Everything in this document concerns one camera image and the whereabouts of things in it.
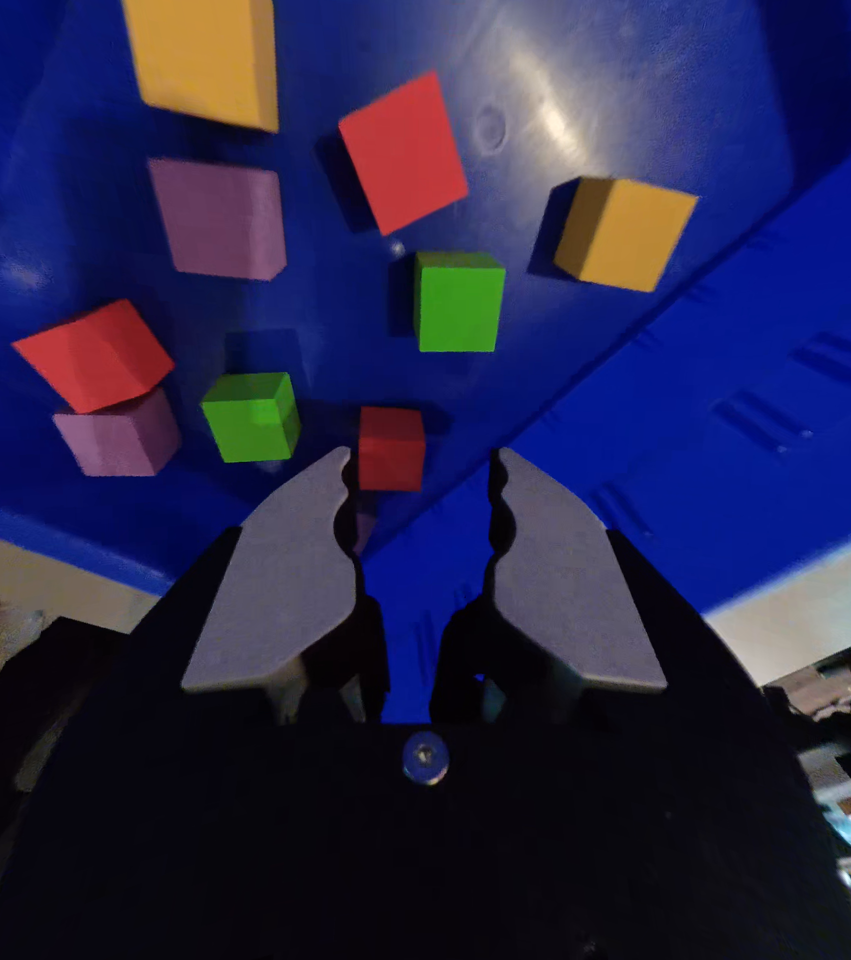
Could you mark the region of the blue plastic bin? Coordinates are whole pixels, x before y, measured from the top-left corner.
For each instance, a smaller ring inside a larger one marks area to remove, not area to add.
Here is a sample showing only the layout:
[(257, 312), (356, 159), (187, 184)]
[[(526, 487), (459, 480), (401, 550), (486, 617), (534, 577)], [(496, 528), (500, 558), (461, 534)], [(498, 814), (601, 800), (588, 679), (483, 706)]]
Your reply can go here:
[[(153, 109), (120, 2), (0, 2), (0, 538), (163, 594), (219, 531), (338, 446), (422, 412), (420, 493), (375, 499), (367, 570), (389, 717), (425, 714), (480, 582), (479, 493), (510, 447), (702, 613), (851, 544), (851, 2), (275, 2), (281, 127)], [(467, 197), (378, 230), (338, 131), (431, 71)], [(175, 270), (150, 159), (278, 174), (286, 268)], [(581, 177), (699, 201), (653, 293), (552, 262)], [(415, 255), (506, 271), (491, 353), (420, 352)], [(174, 360), (155, 476), (90, 477), (74, 412), (12, 342), (128, 300)], [(201, 401), (288, 373), (292, 458), (223, 462)]]

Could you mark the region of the red cube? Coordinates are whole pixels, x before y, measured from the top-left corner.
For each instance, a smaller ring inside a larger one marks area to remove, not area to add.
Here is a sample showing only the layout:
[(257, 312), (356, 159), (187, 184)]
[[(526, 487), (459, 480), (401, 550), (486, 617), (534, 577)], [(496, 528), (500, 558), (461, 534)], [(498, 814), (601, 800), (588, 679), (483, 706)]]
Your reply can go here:
[(465, 199), (469, 188), (435, 71), (347, 114), (338, 132), (382, 235)]
[(77, 414), (139, 399), (175, 363), (128, 299), (120, 299), (11, 343)]
[(419, 493), (427, 440), (419, 410), (363, 406), (359, 417), (358, 484), (362, 491)]

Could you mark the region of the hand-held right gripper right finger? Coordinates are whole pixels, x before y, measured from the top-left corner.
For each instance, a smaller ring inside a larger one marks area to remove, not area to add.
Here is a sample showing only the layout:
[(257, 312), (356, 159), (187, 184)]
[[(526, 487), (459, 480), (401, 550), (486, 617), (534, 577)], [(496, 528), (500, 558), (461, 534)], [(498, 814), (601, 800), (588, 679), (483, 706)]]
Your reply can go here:
[(585, 684), (665, 690), (668, 682), (607, 528), (587, 504), (509, 448), (491, 505), (511, 522), (493, 546), (491, 604), (512, 628)]

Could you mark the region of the green cube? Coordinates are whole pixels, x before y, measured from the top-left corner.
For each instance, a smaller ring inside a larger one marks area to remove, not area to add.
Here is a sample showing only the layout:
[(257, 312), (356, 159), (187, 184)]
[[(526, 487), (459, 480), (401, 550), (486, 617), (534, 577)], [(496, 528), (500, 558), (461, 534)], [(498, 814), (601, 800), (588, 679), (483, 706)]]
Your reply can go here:
[(201, 400), (203, 415), (226, 464), (288, 461), (301, 436), (290, 374), (224, 374)]
[(421, 353), (491, 354), (497, 345), (506, 270), (481, 251), (415, 254), (413, 323)]

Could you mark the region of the yellow cube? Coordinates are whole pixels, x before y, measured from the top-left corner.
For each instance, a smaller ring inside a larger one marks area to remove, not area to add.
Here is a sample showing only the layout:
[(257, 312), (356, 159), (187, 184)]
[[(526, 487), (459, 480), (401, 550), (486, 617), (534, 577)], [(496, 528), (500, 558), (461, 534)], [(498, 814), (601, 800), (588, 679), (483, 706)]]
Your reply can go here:
[(698, 202), (634, 179), (581, 176), (552, 262), (576, 282), (653, 293)]
[(272, 1), (123, 1), (140, 98), (149, 107), (275, 134)]

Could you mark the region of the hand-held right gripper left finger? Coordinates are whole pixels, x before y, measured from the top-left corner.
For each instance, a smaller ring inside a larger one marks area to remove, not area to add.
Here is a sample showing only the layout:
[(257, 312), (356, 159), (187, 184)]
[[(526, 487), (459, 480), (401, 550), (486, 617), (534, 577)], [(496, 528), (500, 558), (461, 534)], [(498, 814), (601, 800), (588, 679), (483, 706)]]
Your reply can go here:
[(336, 447), (245, 519), (181, 677), (183, 690), (260, 687), (352, 614), (352, 451)]

